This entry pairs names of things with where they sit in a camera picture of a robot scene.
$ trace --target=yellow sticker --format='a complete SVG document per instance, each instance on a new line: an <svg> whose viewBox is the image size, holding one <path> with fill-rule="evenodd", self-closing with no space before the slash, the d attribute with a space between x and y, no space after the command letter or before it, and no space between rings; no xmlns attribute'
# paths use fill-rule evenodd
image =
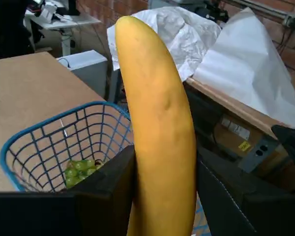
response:
<svg viewBox="0 0 295 236"><path fill-rule="evenodd" d="M251 145L247 142L247 141L244 141L242 142L241 145L238 146L240 150L242 151L246 151L248 148L251 147Z"/></svg>

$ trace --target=computer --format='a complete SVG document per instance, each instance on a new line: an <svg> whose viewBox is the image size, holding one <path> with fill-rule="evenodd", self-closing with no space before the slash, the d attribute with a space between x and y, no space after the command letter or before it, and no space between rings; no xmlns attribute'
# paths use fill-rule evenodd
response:
<svg viewBox="0 0 295 236"><path fill-rule="evenodd" d="M76 8L75 0L47 0L57 6L56 13L59 15L78 16L80 12ZM28 10L33 13L41 12L45 0L29 0Z"/></svg>
<svg viewBox="0 0 295 236"><path fill-rule="evenodd" d="M41 6L45 0L29 0L27 10L33 13L41 12Z"/></svg>

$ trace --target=white desk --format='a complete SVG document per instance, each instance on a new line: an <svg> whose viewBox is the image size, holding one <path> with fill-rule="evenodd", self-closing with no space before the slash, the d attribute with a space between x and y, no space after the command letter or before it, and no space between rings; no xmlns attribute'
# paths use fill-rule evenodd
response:
<svg viewBox="0 0 295 236"><path fill-rule="evenodd" d="M72 38L71 28L80 27L90 24L100 23L100 20L85 14L81 13L79 16L63 16L66 19L61 18L61 20L52 20L51 23L45 23L41 18L36 17L32 12L26 10L24 23L26 28L32 33L30 21L34 21L43 29L46 30L60 30L61 31L61 45L62 45L62 55L70 55L70 40ZM33 48L35 49L33 38L30 39Z"/></svg>

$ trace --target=electrical outlet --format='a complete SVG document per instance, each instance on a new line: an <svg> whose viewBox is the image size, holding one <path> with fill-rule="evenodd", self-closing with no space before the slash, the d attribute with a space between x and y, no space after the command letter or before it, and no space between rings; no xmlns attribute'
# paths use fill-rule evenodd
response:
<svg viewBox="0 0 295 236"><path fill-rule="evenodd" d="M295 24L295 13L292 13L292 12L287 13L282 25L292 28L294 24Z"/></svg>

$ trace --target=grape cluster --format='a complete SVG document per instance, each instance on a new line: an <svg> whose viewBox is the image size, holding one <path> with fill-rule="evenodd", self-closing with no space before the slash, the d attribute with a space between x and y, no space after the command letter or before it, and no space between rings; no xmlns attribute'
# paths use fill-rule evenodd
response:
<svg viewBox="0 0 295 236"><path fill-rule="evenodd" d="M65 173L65 185L71 188L88 176L93 174L96 170L102 167L100 160L82 160L82 161L69 161Z"/></svg>

